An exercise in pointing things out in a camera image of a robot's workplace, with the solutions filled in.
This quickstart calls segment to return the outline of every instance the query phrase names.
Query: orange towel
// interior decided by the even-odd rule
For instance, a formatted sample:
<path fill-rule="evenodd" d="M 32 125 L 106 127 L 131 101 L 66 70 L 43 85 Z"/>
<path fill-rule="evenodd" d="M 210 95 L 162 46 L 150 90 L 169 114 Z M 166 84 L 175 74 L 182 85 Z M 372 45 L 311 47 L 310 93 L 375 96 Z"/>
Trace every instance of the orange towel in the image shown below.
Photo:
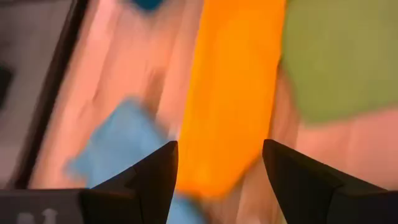
<path fill-rule="evenodd" d="M 205 1 L 179 142 L 180 191 L 223 195 L 261 153 L 284 6 L 284 0 Z"/>

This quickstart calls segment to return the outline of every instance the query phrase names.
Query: white symbol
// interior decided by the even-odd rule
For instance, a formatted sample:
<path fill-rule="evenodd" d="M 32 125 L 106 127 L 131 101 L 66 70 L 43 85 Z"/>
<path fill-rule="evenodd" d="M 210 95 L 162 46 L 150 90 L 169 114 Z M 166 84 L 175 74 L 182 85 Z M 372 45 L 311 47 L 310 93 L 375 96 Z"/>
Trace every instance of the white symbol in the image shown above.
<path fill-rule="evenodd" d="M 54 209 L 48 208 L 42 212 L 44 216 L 43 224 L 57 224 L 58 212 Z M 33 214 L 23 212 L 17 216 L 17 224 L 35 224 L 35 218 Z"/>

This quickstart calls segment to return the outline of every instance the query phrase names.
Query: green cloth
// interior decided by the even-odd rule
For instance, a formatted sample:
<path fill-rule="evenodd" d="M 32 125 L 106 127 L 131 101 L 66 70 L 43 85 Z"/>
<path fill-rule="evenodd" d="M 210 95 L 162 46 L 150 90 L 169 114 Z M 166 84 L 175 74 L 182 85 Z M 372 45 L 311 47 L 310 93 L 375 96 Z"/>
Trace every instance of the green cloth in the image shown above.
<path fill-rule="evenodd" d="M 282 65 L 308 123 L 398 103 L 398 0 L 292 0 Z"/>

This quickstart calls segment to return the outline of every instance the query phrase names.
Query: blue towel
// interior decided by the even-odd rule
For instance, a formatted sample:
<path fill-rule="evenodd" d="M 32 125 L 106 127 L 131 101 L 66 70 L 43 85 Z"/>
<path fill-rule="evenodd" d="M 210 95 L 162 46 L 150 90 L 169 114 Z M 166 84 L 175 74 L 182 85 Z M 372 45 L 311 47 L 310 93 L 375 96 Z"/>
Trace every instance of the blue towel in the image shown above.
<path fill-rule="evenodd" d="M 91 136 L 83 152 L 68 166 L 92 188 L 131 167 L 166 144 L 137 102 L 124 100 Z M 174 194 L 168 224 L 202 224 L 204 218 L 189 198 Z"/>

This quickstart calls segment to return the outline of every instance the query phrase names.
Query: wooden floor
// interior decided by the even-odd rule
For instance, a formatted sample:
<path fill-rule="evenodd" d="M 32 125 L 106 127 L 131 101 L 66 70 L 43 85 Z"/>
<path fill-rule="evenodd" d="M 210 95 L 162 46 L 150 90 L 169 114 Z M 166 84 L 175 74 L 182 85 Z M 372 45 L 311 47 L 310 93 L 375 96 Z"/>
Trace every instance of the wooden floor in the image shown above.
<path fill-rule="evenodd" d="M 82 186 L 65 176 L 65 163 L 125 96 L 136 96 L 166 135 L 178 136 L 201 5 L 200 0 L 170 0 L 144 15 L 116 1 L 91 2 L 32 188 Z M 300 120 L 290 89 L 281 70 L 270 138 L 381 187 L 398 189 L 397 109 L 311 127 Z M 260 157 L 226 198 L 202 205 L 210 223 L 282 222 Z"/>

